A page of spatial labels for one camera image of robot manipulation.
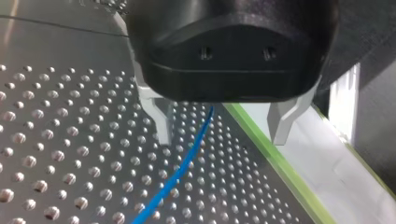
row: perforated metal plate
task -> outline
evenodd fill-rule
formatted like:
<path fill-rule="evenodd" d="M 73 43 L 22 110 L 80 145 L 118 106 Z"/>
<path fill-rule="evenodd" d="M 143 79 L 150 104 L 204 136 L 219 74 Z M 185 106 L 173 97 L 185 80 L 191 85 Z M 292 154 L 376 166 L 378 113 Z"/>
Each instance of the perforated metal plate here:
<path fill-rule="evenodd" d="M 131 222 L 180 165 L 208 105 L 175 103 L 173 143 L 159 146 L 127 39 L 9 25 L 0 19 L 2 223 Z M 148 223 L 230 222 L 312 221 L 216 105 L 198 158 Z"/>

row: hole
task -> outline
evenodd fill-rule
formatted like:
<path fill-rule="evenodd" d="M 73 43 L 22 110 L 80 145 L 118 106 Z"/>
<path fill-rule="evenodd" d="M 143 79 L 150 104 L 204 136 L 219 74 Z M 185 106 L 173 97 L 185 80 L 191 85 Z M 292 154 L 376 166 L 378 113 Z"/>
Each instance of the hole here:
<path fill-rule="evenodd" d="M 213 57 L 212 49 L 209 47 L 202 47 L 199 51 L 199 56 L 203 61 L 211 60 Z"/>
<path fill-rule="evenodd" d="M 262 51 L 262 56 L 264 57 L 265 61 L 272 61 L 276 58 L 276 49 L 268 47 Z"/>

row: metal surface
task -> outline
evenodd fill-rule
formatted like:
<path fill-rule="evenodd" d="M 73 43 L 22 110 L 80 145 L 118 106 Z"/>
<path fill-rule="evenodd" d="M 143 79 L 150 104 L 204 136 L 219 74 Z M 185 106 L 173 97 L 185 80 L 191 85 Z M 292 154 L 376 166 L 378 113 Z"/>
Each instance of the metal surface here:
<path fill-rule="evenodd" d="M 274 145 L 286 144 L 291 125 L 311 106 L 319 82 L 320 79 L 311 90 L 295 99 L 270 105 L 267 122 Z"/>
<path fill-rule="evenodd" d="M 208 106 L 174 104 L 175 136 L 161 147 L 137 100 L 126 38 L 10 22 L 0 19 L 2 220 L 132 221 L 181 163 Z M 216 109 L 199 157 L 148 223 L 312 223 Z"/>
<path fill-rule="evenodd" d="M 0 18 L 41 21 L 61 27 L 122 35 L 122 31 L 113 20 L 115 12 L 91 0 L 2 0 L 0 2 Z"/>

